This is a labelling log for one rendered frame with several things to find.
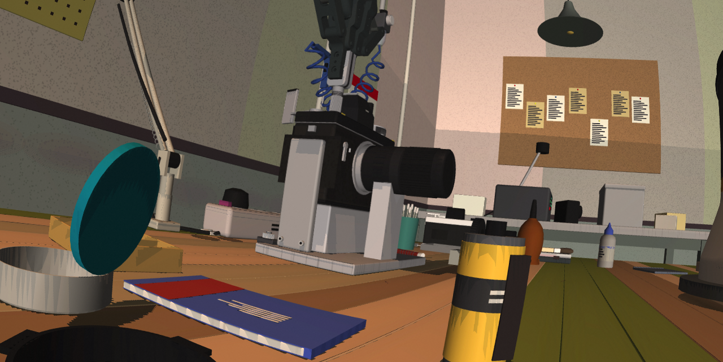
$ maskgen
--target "small book stack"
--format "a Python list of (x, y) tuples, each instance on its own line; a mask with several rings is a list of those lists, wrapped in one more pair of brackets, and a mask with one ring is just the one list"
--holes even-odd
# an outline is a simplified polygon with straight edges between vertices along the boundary
[(540, 261), (549, 263), (570, 263), (573, 257), (573, 250), (570, 248), (542, 248)]

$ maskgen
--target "microscope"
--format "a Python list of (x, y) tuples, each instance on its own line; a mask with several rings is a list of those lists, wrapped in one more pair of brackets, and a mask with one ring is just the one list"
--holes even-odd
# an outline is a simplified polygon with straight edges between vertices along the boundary
[(299, 90), (287, 91), (278, 180), (284, 182), (276, 243), (323, 254), (396, 259), (403, 202), (447, 198), (455, 157), (447, 149), (398, 147), (374, 125), (373, 106), (344, 94), (357, 55), (367, 56), (390, 32), (377, 0), (314, 0), (322, 38), (329, 41), (329, 110), (299, 111)]

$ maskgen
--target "yellow cylinder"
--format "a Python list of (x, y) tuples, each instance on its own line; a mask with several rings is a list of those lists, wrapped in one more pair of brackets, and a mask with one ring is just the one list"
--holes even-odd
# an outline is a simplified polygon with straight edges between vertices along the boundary
[(491, 362), (509, 257), (524, 254), (522, 238), (465, 235), (447, 324), (444, 362)]

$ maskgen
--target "yellow wooden box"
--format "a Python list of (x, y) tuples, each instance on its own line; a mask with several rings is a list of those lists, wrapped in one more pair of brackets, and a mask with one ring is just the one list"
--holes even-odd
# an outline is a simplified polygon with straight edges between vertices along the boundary
[(679, 231), (685, 230), (685, 214), (684, 213), (663, 212), (663, 213), (656, 213), (656, 215), (675, 215), (678, 218), (678, 221), (676, 224), (676, 230), (679, 230)]
[[(65, 250), (70, 251), (70, 221), (67, 216), (51, 216), (47, 234)], [(131, 256), (116, 272), (181, 273), (183, 249), (143, 235)]]

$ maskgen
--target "brown bottle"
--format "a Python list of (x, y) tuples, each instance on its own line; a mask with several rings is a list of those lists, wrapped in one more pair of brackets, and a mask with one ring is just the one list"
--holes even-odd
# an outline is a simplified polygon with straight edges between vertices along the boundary
[(542, 241), (545, 240), (545, 231), (537, 220), (537, 200), (532, 200), (530, 219), (520, 226), (517, 237), (525, 238), (525, 254), (532, 258), (530, 264), (540, 264), (539, 257), (542, 252)]

